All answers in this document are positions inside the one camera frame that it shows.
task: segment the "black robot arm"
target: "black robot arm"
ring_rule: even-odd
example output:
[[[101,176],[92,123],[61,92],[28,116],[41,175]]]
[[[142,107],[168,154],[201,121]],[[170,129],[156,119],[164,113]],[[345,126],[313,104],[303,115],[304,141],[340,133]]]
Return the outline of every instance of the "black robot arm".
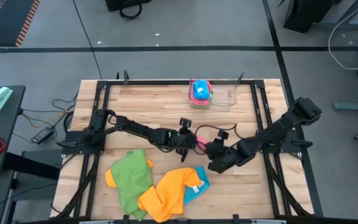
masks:
[[[320,117],[321,110],[309,99],[299,98],[294,105],[272,125],[253,137],[244,138],[231,147],[223,145],[228,134],[220,132],[222,139],[207,144],[206,153],[212,162],[208,169],[223,173],[234,165],[242,166],[255,157],[256,152],[279,152],[287,132],[297,125],[310,125]]]
[[[111,123],[111,118],[116,118],[115,125],[105,130],[99,129],[98,127],[101,127],[101,124],[104,125],[106,123],[108,116],[109,123]],[[80,142],[91,147],[97,146],[101,142],[101,138],[105,138],[105,135],[115,131],[125,131],[148,140],[149,143],[159,148],[162,152],[172,152],[175,150],[178,154],[182,155],[181,161],[183,162],[186,159],[188,150],[196,147],[197,138],[188,129],[191,126],[190,120],[181,118],[180,125],[182,127],[179,131],[168,128],[154,129],[129,120],[125,116],[119,116],[113,110],[98,110],[89,128],[82,135]]]

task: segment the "black table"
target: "black table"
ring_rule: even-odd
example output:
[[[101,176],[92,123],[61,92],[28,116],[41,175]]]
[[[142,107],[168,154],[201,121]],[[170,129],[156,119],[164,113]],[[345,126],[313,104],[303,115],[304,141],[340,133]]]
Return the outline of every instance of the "black table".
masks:
[[[25,86],[16,85],[7,87],[12,89],[13,93],[0,111],[0,138],[8,145],[7,150],[9,150],[9,142],[17,116],[22,113],[21,104]],[[54,180],[58,179],[59,174],[59,168],[57,167],[26,159],[22,156],[10,153],[7,150],[0,153],[0,202],[2,202],[0,203],[0,222],[4,216],[4,211],[10,209],[6,204],[9,191],[14,189],[14,171],[34,174]]]

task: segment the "concrete floor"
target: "concrete floor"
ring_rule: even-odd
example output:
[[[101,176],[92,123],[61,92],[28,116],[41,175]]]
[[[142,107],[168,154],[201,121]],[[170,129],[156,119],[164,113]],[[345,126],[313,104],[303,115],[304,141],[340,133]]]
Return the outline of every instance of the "concrete floor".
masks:
[[[277,8],[279,2],[268,0],[281,46],[327,46],[330,30],[312,27],[299,34],[282,28],[288,1]],[[343,0],[324,20],[339,19],[352,2]],[[76,5],[94,47],[273,46],[259,0],[153,0],[130,22],[108,12],[103,0],[76,0]],[[338,31],[333,45],[358,45],[358,30]],[[89,47],[73,1],[41,1],[22,47]],[[358,66],[358,52],[334,54]],[[324,216],[358,218],[358,141],[352,139],[358,133],[358,112],[338,113],[332,107],[335,101],[358,102],[358,77],[328,52],[284,52],[283,57],[295,98],[310,97],[323,110],[321,120],[305,128],[305,138],[314,142],[309,152]],[[131,78],[235,78],[241,72],[244,78],[282,77],[274,51],[97,52],[96,58],[106,79],[124,69]],[[25,85],[26,109],[49,110],[54,98],[71,99],[80,80],[98,78],[89,52],[0,54],[0,85]],[[23,118],[14,132],[27,139],[34,135]],[[64,138],[61,126],[58,132],[56,140],[40,146],[13,137],[9,150],[56,149],[55,142]],[[51,201],[18,203],[15,220],[48,218]]]

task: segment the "blue cloth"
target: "blue cloth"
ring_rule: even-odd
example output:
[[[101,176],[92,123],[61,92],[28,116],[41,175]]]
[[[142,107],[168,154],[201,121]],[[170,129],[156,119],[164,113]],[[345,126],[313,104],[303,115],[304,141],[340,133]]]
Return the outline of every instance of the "blue cloth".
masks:
[[[194,98],[197,100],[208,100],[209,89],[208,82],[206,80],[197,80],[193,83]]]
[[[208,189],[210,186],[209,181],[208,181],[208,176],[205,173],[204,167],[199,166],[199,167],[194,167],[194,169],[196,170],[196,172],[198,174],[198,178],[200,178],[200,180],[201,180],[201,185],[199,185],[197,187],[187,187],[186,186],[185,199],[184,199],[185,205],[187,205],[192,200],[194,200],[195,198],[200,196],[202,193],[204,193],[206,191],[206,189]]]

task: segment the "wooden tabletop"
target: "wooden tabletop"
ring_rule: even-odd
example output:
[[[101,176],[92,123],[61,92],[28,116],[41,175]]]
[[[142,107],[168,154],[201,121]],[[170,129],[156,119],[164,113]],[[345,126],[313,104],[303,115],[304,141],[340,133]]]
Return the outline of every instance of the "wooden tabletop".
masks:
[[[275,121],[287,111],[283,89],[279,79],[264,81],[272,119]],[[72,130],[81,131],[88,126],[96,82],[97,80],[81,82],[71,125]],[[258,99],[262,105],[259,90]],[[257,130],[249,85],[238,86],[237,103],[229,112],[190,108],[188,85],[114,85],[110,90],[108,108],[114,110],[118,115],[127,116],[129,119],[151,128],[179,129],[179,119],[188,118],[193,122],[191,127],[193,131],[202,124],[231,128],[236,123],[238,124],[237,131],[243,137],[253,136]],[[266,127],[263,110],[262,117],[264,127]],[[198,132],[208,141],[212,141],[217,133],[217,130],[211,128],[201,128]],[[229,134],[226,145],[238,140],[233,131],[230,131]],[[239,214],[240,218],[273,218],[264,161],[259,153],[255,159],[244,166],[235,166],[223,174],[218,174],[207,169],[209,162],[207,156],[199,156],[190,151],[186,161],[181,163],[181,155],[175,152],[162,153],[145,139],[118,132],[107,136],[106,149],[100,158],[92,219],[122,219],[124,211],[119,203],[118,191],[106,185],[104,173],[112,163],[123,158],[127,151],[134,149],[145,149],[146,156],[154,163],[152,168],[154,185],[157,185],[164,174],[170,170],[181,167],[205,167],[211,183],[210,188],[185,206],[184,215],[175,215],[172,218],[232,218],[233,214]],[[301,161],[288,154],[281,154],[280,157],[288,189],[306,211],[313,213]],[[92,157],[89,161],[90,167],[93,161]],[[83,156],[77,155],[62,169],[53,202],[53,206],[57,210],[63,209],[77,190],[82,162]],[[284,214],[278,187],[276,187],[276,191],[280,211]],[[85,214],[87,198],[88,190],[84,193],[80,215]]]

